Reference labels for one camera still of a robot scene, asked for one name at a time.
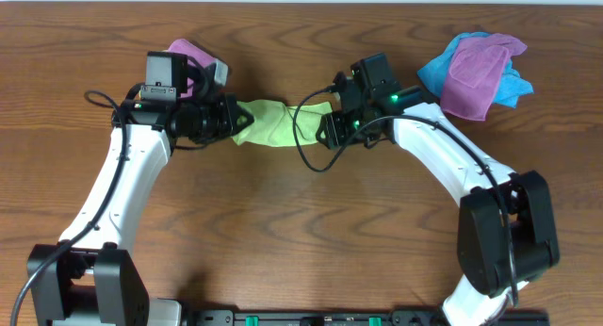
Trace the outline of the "light green microfiber cloth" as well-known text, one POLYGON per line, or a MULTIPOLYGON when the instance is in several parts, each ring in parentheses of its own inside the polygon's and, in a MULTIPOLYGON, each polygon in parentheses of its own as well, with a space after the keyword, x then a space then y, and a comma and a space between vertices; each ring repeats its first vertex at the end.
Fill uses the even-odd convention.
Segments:
MULTIPOLYGON (((269 147, 295 147, 293 117, 295 106, 271 100, 238 102, 239 106, 253 115, 254 123, 233 136, 236 145, 252 143, 269 147)), ((300 145, 318 142, 316 132, 321 117, 332 112, 329 102, 302 106, 296 120, 297 137, 300 145)))

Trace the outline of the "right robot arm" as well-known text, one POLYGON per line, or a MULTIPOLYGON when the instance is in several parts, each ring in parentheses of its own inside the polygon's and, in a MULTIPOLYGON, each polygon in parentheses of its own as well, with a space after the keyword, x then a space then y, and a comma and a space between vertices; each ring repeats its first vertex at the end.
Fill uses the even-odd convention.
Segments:
POLYGON ((561 260, 550 191, 537 171, 518 173, 471 142, 419 87, 363 90, 331 85, 340 109, 318 141, 342 154, 387 139, 417 158, 459 207, 462 277, 440 307, 444 325, 494 325, 518 293, 561 260))

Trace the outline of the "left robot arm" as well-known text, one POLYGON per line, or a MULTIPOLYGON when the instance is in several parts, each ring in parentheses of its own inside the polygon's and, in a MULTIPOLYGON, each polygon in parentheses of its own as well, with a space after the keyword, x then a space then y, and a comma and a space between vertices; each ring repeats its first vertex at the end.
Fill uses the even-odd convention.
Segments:
POLYGON ((253 123, 232 93, 182 97, 175 88, 136 84, 113 109, 103 167, 70 226, 55 244, 37 244, 27 260, 40 325, 184 325, 177 300, 150 297, 131 251, 150 192, 178 139, 190 151, 228 139, 253 123))

